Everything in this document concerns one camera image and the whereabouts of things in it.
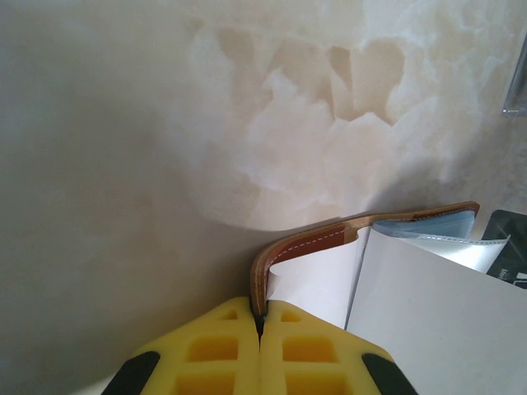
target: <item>marble pattern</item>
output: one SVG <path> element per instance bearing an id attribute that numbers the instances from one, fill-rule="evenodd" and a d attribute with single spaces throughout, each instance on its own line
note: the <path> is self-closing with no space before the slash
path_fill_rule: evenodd
<path id="1" fill-rule="evenodd" d="M 67 393 L 303 226 L 527 211 L 523 0 L 0 1 L 0 392 Z"/>

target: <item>brown leather wallet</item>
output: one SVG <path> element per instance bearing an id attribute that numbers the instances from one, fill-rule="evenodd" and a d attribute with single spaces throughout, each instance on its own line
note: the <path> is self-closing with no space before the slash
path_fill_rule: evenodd
<path id="1" fill-rule="evenodd" d="M 354 216 L 280 239 L 264 249 L 254 260 L 251 268 L 250 289 L 254 316 L 265 317 L 267 315 L 268 274 L 269 268 L 273 264 L 351 243 L 357 240 L 359 229 L 371 226 L 375 221 L 418 221 L 466 210 L 474 211 L 477 214 L 479 204 L 462 202 L 431 210 Z"/>

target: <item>marble surface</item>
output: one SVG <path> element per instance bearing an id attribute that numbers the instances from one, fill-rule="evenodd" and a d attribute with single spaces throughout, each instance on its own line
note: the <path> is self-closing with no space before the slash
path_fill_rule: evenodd
<path id="1" fill-rule="evenodd" d="M 303 226 L 527 211 L 524 0 L 0 1 L 0 392 L 69 393 Z"/>

